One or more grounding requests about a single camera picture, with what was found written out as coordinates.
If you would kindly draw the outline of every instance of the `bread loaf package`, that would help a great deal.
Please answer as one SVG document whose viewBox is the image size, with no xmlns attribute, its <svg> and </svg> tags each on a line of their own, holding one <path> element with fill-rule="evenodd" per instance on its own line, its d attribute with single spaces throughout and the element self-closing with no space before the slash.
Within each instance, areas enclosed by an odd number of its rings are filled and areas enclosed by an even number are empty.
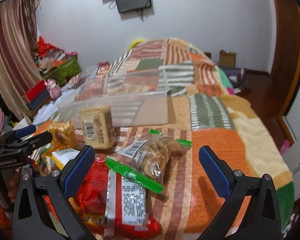
<svg viewBox="0 0 300 240">
<path fill-rule="evenodd" d="M 84 142 L 94 149 L 109 149 L 116 143 L 110 106 L 80 111 Z"/>
<path fill-rule="evenodd" d="M 190 146 L 189 141 L 164 137 L 151 129 L 145 138 L 109 156 L 106 165 L 123 177 L 160 194 L 170 157 L 184 154 Z"/>
</svg>

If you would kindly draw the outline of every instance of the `door frame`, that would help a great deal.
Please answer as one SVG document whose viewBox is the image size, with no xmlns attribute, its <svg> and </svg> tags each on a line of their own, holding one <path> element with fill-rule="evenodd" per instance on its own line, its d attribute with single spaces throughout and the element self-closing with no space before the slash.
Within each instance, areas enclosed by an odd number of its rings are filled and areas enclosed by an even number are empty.
<svg viewBox="0 0 300 240">
<path fill-rule="evenodd" d="M 299 6 L 298 6 L 298 12 L 299 12 L 299 19 L 300 19 L 300 7 Z M 278 120 L 279 124 L 281 125 L 281 127 L 291 145 L 294 144 L 295 137 L 292 134 L 292 131 L 285 120 L 285 116 L 289 112 L 289 110 L 293 104 L 293 101 L 296 98 L 299 87 L 300 87 L 300 49 L 299 49 L 299 54 L 298 54 L 298 62 L 297 62 L 297 66 L 296 66 L 296 72 L 294 74 L 289 93 L 288 93 L 287 98 L 286 98 L 285 102 L 283 103 L 283 106 L 277 116 L 277 120 Z"/>
</svg>

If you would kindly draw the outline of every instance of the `stuffed toy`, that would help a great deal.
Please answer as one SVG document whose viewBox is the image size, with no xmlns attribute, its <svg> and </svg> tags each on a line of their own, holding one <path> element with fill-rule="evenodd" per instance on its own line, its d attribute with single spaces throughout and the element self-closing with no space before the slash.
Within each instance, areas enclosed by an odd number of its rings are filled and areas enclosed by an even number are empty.
<svg viewBox="0 0 300 240">
<path fill-rule="evenodd" d="M 48 81 L 46 81 L 44 84 L 53 100 L 57 100 L 59 97 L 61 97 L 61 88 L 53 79 L 48 79 Z"/>
</svg>

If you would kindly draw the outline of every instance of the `striped curtain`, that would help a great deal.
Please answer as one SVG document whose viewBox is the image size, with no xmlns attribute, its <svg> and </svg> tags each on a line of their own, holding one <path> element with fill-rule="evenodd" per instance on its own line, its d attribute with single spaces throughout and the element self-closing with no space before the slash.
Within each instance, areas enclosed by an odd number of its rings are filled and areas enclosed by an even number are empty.
<svg viewBox="0 0 300 240">
<path fill-rule="evenodd" d="M 34 0 L 0 3 L 0 94 L 18 119 L 28 108 L 22 96 L 42 80 L 33 56 L 37 27 Z"/>
</svg>

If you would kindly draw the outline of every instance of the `green zip seal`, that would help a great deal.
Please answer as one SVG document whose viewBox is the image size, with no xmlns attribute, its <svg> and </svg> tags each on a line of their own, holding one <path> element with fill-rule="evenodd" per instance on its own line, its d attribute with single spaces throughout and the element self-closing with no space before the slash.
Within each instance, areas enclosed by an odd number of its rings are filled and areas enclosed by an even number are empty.
<svg viewBox="0 0 300 240">
<path fill-rule="evenodd" d="M 106 165 L 109 169 L 119 173 L 121 176 L 126 179 L 131 179 L 133 182 L 140 184 L 141 186 L 148 188 L 149 190 L 154 191 L 155 193 L 161 194 L 163 190 L 163 185 L 154 181 L 153 179 L 148 178 L 147 176 L 141 174 L 140 172 L 135 171 L 129 166 L 126 166 L 122 163 L 119 163 L 110 157 L 106 158 Z"/>
<path fill-rule="evenodd" d="M 161 132 L 158 132 L 157 130 L 153 130 L 153 129 L 150 129 L 149 133 L 152 133 L 152 134 L 161 134 Z M 178 141 L 180 143 L 180 145 L 185 146 L 186 149 L 190 149 L 191 148 L 191 142 L 190 141 L 183 140 L 183 139 L 177 139 L 176 141 Z"/>
</svg>

